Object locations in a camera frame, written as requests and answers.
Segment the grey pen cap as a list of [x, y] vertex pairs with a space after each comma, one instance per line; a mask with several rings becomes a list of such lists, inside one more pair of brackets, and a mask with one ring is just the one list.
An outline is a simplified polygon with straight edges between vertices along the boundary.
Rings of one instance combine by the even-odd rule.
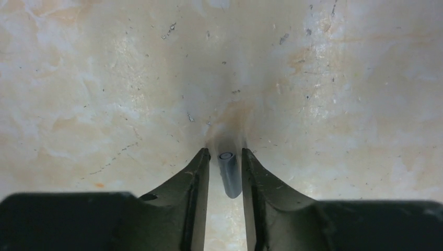
[[242, 193], [241, 174], [237, 157], [232, 152], [220, 153], [218, 158], [220, 175], [226, 195], [235, 199]]

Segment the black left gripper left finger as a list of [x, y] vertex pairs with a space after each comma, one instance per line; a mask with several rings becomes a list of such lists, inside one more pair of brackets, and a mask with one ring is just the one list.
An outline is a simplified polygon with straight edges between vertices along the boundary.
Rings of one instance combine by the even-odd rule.
[[203, 250], [210, 154], [152, 191], [24, 192], [1, 202], [1, 250]]

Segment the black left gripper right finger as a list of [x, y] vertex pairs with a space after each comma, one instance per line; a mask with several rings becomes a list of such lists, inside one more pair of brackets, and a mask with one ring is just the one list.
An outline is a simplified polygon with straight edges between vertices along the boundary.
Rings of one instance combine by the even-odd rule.
[[442, 204], [315, 200], [242, 149], [248, 250], [442, 250]]

